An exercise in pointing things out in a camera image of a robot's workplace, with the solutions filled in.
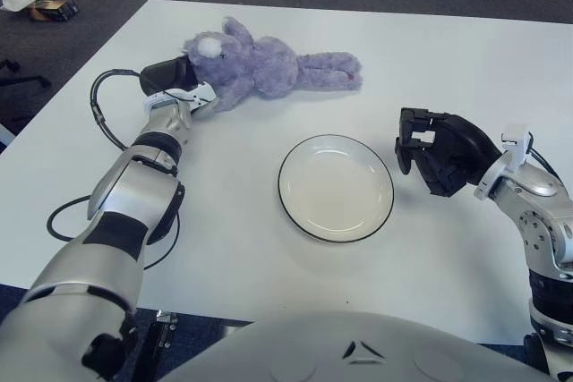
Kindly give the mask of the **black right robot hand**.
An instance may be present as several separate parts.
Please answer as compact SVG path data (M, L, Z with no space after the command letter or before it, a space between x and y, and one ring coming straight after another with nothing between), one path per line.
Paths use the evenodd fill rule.
M395 154L402 174L416 165L430 193L451 197L477 185L501 152L477 126L459 115L403 107Z

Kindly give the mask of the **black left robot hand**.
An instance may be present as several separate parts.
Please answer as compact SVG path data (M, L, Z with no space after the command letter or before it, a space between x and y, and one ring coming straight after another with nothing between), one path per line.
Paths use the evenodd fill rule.
M147 96L170 89L190 91L199 85L193 64L186 55L143 68L139 81Z

